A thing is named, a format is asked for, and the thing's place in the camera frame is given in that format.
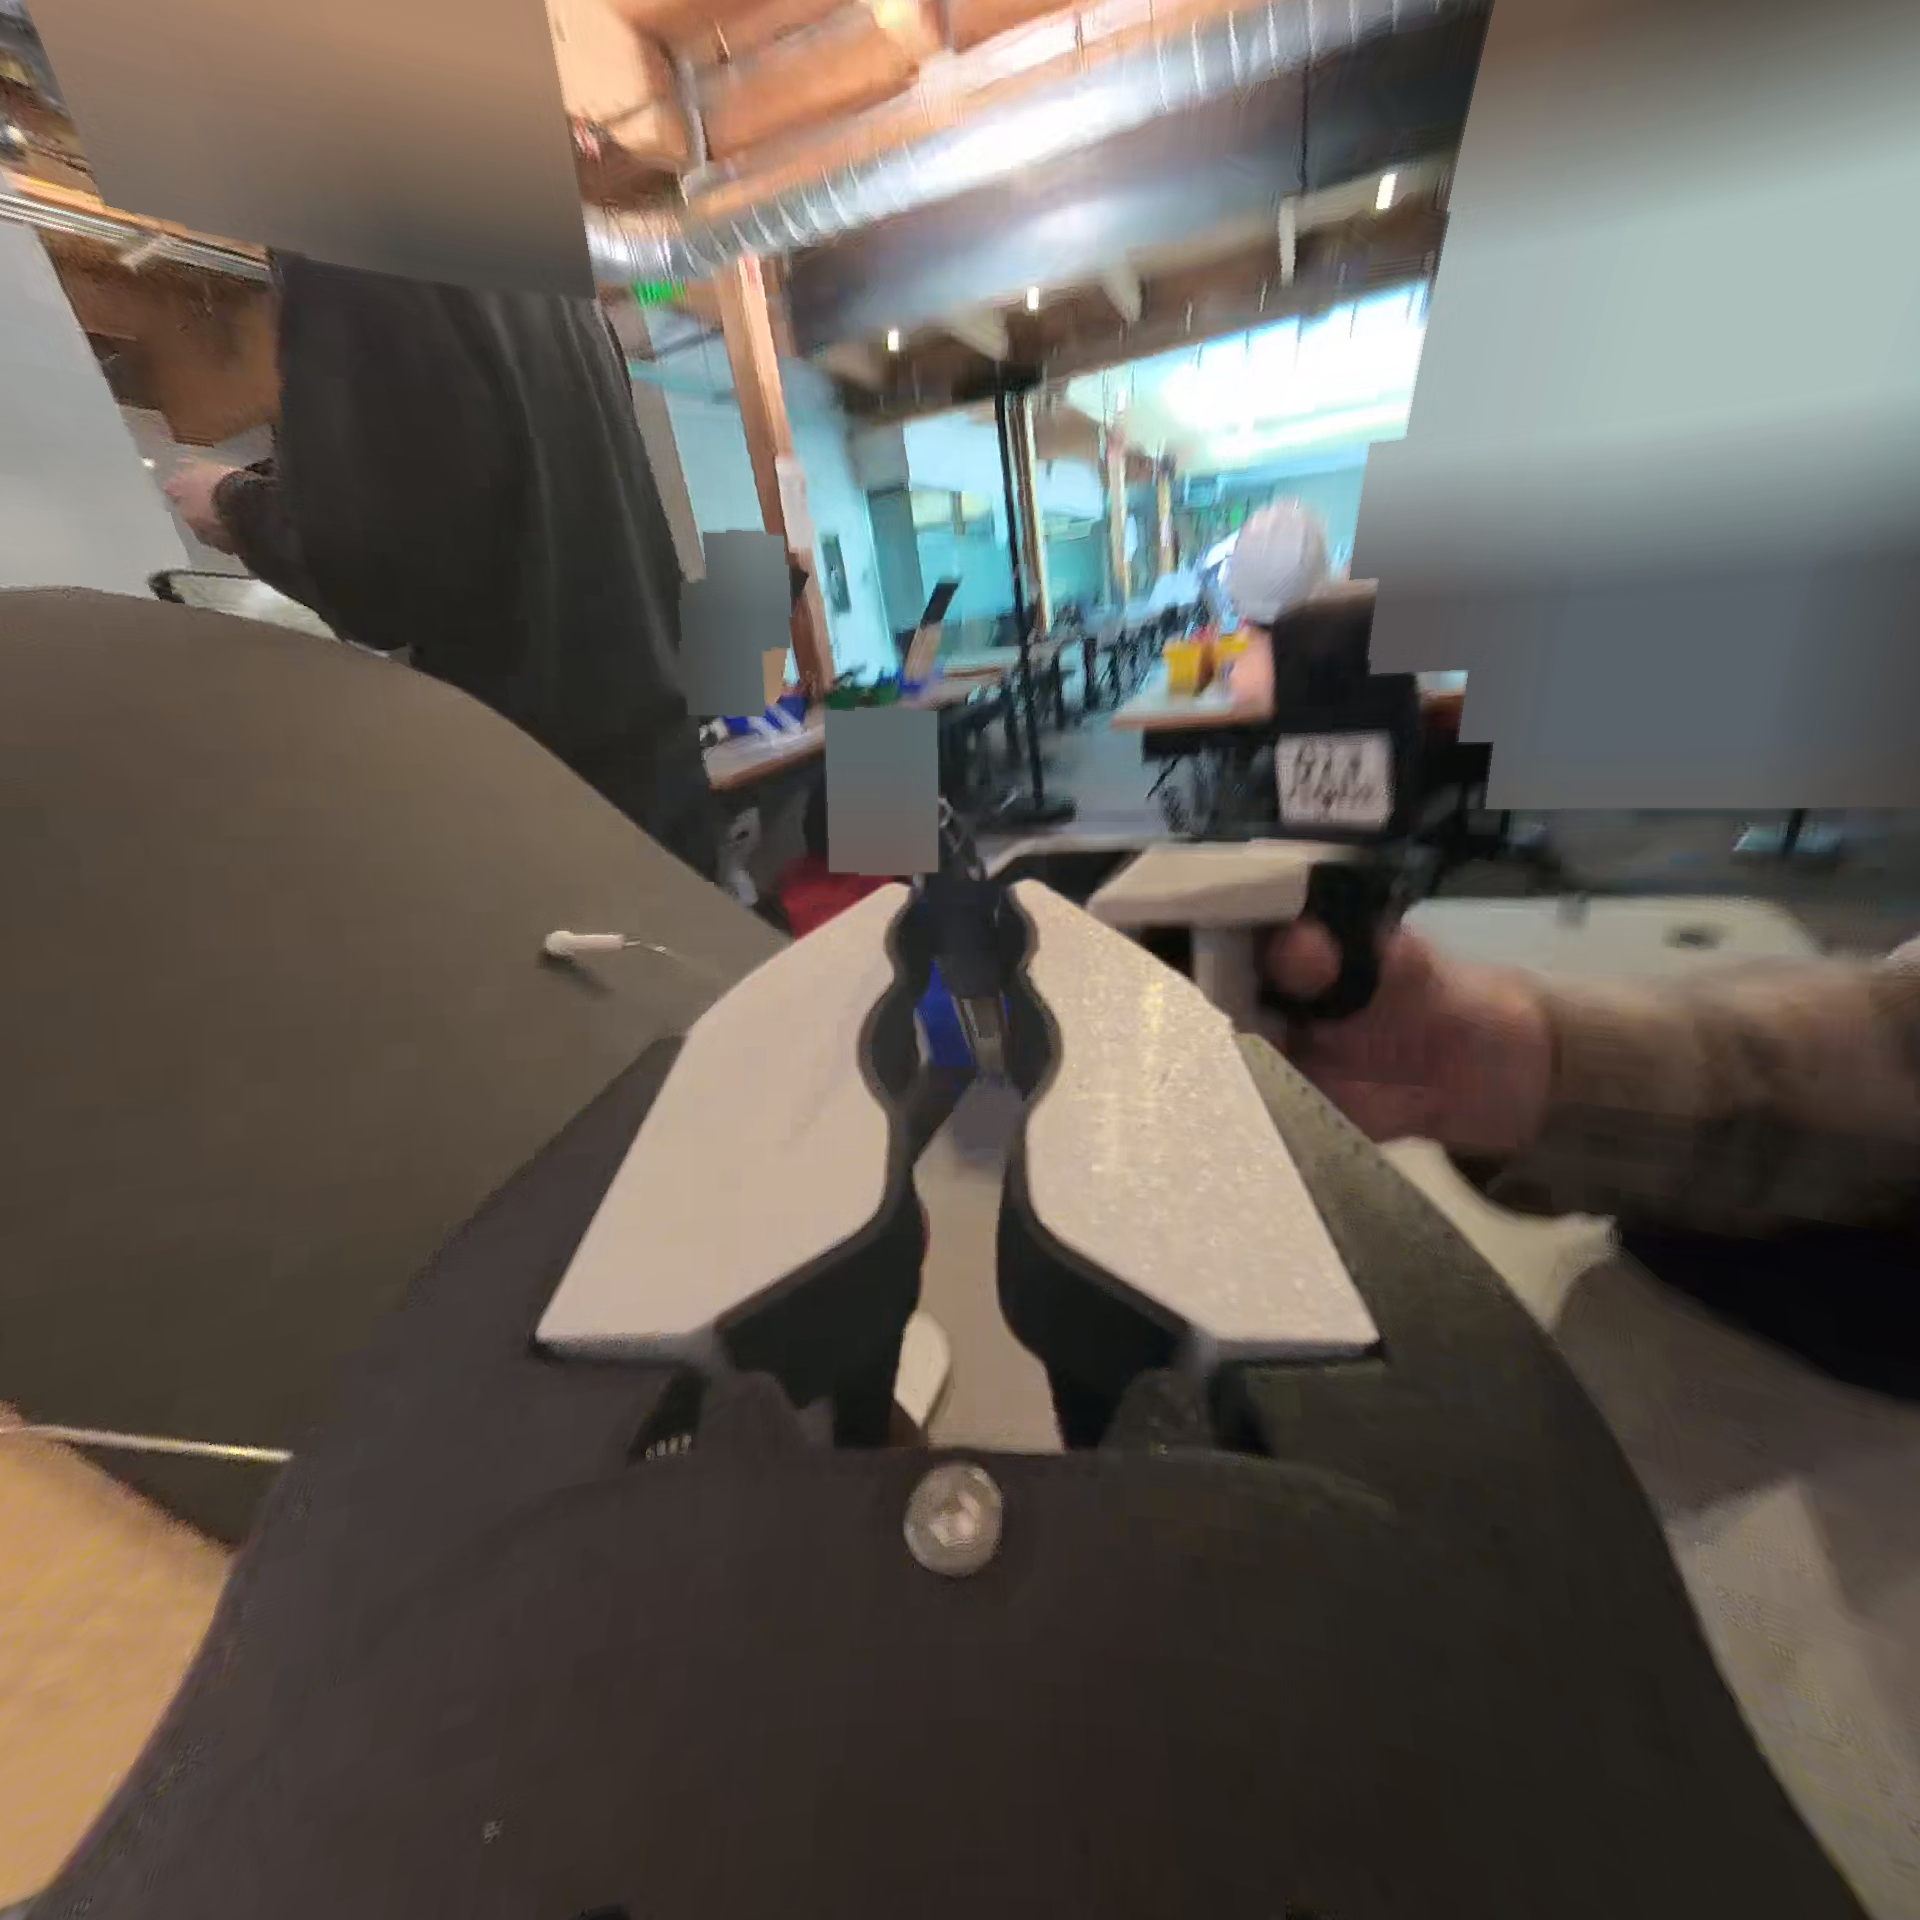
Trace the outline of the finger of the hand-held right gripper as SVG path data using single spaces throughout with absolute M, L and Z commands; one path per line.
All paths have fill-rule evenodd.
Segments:
M 1277 928 L 1306 911 L 1324 861 L 1313 840 L 1157 842 L 1099 882 L 1085 911 L 1121 929 Z

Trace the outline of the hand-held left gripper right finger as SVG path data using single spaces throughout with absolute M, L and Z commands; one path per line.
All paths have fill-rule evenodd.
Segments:
M 996 1301 L 1058 1424 L 1109 1424 L 1142 1375 L 1202 1410 L 1257 1369 L 1381 1356 L 1233 1017 L 1041 880 L 1005 894 Z

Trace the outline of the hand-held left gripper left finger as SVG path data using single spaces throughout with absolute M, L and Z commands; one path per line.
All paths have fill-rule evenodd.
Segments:
M 562 1360 L 775 1375 L 924 1422 L 918 896 L 884 882 L 685 1033 L 541 1311 Z

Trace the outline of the blue pen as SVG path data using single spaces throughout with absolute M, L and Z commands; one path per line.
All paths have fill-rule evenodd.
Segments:
M 1005 894 L 986 873 L 969 821 L 949 800 L 934 808 L 933 861 L 909 882 L 927 948 L 918 996 L 924 1055 L 950 1074 L 1009 1085 Z

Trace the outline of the person's right forearm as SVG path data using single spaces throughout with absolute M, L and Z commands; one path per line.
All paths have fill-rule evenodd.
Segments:
M 1543 989 L 1543 1120 L 1455 1158 L 1503 1208 L 1623 1229 L 1916 1236 L 1918 942 L 1873 961 Z

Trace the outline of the person's right hand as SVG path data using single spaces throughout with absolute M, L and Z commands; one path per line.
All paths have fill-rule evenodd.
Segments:
M 1518 1154 L 1546 1120 L 1553 1033 L 1541 977 L 1388 929 L 1375 992 L 1345 1020 L 1269 1015 L 1286 1057 L 1369 1137 L 1465 1158 Z

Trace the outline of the white hard hat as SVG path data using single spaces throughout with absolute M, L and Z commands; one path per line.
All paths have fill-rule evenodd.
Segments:
M 1271 628 L 1330 585 L 1329 527 L 1306 503 L 1269 503 L 1238 527 L 1226 573 L 1238 624 Z

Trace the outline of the wooden work table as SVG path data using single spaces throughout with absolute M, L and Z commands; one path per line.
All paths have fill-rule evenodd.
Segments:
M 1429 670 L 1418 674 L 1419 717 L 1443 734 L 1455 734 L 1465 706 L 1469 674 L 1465 670 Z M 1273 704 L 1257 704 L 1251 695 L 1235 695 L 1227 680 L 1199 692 L 1169 688 L 1169 666 L 1157 662 L 1138 692 L 1110 711 L 1113 732 L 1163 736 L 1186 732 L 1253 728 L 1273 717 Z

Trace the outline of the red storage box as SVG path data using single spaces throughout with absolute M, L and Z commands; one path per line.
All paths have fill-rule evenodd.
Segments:
M 775 887 L 775 901 L 793 938 L 805 938 L 821 926 L 851 911 L 854 905 L 889 884 L 881 876 L 839 873 L 814 855 L 795 857 L 785 866 Z

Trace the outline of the black pole stand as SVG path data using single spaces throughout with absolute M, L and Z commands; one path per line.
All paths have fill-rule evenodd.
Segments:
M 991 410 L 999 472 L 1009 518 L 1012 599 L 1017 626 L 1017 732 L 1023 748 L 1023 788 L 999 805 L 995 825 L 1009 833 L 1033 833 L 1075 821 L 1075 801 L 1052 788 L 1043 764 L 1043 661 L 1049 634 L 1049 575 L 1035 471 L 1030 398 L 1041 385 L 1033 368 L 996 362 Z

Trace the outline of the long wooden desk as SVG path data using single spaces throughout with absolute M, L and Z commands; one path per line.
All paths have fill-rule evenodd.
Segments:
M 901 711 L 927 713 L 986 713 L 1009 692 L 1012 677 L 1009 670 L 991 670 L 978 674 L 959 674 L 898 689 L 894 698 L 876 702 L 869 695 L 829 695 L 812 704 L 802 717 L 781 713 L 773 717 L 773 709 L 762 717 L 751 717 L 748 734 L 730 734 L 717 742 L 703 748 L 707 781 L 713 792 L 741 792 L 759 781 L 780 777 L 788 769 L 818 760 L 825 754 L 828 713 L 854 711 L 863 706 L 897 706 Z

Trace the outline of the grey-topped wooden board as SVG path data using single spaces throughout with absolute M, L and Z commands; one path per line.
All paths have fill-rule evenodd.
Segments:
M 775 937 L 462 692 L 114 592 L 5 592 L 2 866 L 5 1402 L 295 1450 L 116 1468 L 250 1546 L 38 1913 L 295 1913 L 227 1854 L 281 1740 L 661 1401 L 533 1330 Z

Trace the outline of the silver ventilation duct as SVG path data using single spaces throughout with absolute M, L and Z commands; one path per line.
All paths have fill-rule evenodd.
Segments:
M 679 206 L 582 207 L 593 282 L 701 280 L 957 198 L 1463 4 L 1090 4 L 941 55 L 908 94 L 742 159 Z

